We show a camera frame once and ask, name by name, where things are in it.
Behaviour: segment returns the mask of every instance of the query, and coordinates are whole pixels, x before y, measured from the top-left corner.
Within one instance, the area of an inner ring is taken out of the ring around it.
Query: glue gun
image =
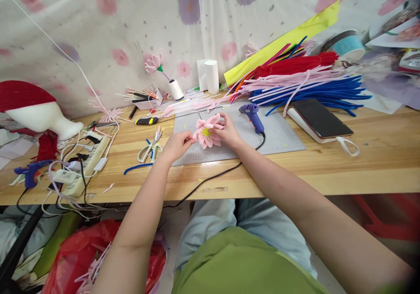
[[[246,114],[255,128],[255,133],[264,132],[264,126],[258,117],[258,106],[256,104],[243,105],[239,108],[241,114]]]
[[[26,167],[15,168],[14,172],[18,175],[24,174],[25,175],[25,188],[32,189],[36,186],[36,182],[34,180],[35,173],[41,167],[47,166],[51,164],[52,162],[53,162],[52,160],[45,160],[45,161],[30,163]]]

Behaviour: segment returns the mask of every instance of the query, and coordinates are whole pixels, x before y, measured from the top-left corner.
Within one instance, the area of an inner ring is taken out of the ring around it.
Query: red hat
[[[9,80],[0,83],[0,112],[55,101],[47,91],[28,82]]]

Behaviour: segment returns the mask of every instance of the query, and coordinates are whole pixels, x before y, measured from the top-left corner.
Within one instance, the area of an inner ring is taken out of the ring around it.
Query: yellow paper
[[[242,76],[252,71],[256,67],[264,64],[268,59],[274,56],[287,43],[292,45],[299,43],[305,36],[311,38],[316,34],[327,29],[337,22],[337,15],[340,10],[340,1],[327,7],[321,13],[308,19],[305,23],[274,40],[269,45],[254,53],[245,61],[241,62],[233,69],[224,74],[228,86],[235,84]]]

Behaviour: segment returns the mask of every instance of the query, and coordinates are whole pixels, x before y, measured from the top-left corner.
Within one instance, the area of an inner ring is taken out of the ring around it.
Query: cutting mat
[[[204,110],[177,117],[175,118],[174,133],[184,130],[190,130],[191,133],[194,133],[197,130],[196,123],[198,119],[207,120],[218,112],[225,112],[232,119],[239,136],[253,148],[256,148],[262,143],[263,137],[261,134],[255,133],[254,126],[250,123],[247,115],[242,114],[240,116],[239,107],[245,104],[249,104],[249,100],[237,101],[226,110],[217,108],[212,109],[210,113]],[[268,117],[264,116],[271,107],[259,108],[258,115],[264,125],[266,142],[258,151],[263,155],[267,155],[306,150],[305,145],[303,145],[299,137],[279,112],[274,112]],[[229,149],[227,145],[223,144],[223,142],[221,147],[207,147],[205,150],[197,142],[188,149],[183,157],[175,161],[172,166],[221,161],[237,157],[236,153]]]

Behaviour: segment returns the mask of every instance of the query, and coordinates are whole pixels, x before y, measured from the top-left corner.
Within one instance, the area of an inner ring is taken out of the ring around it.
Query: yellow flower center
[[[212,133],[209,131],[209,128],[205,128],[203,131],[201,131],[201,134],[209,137]]]

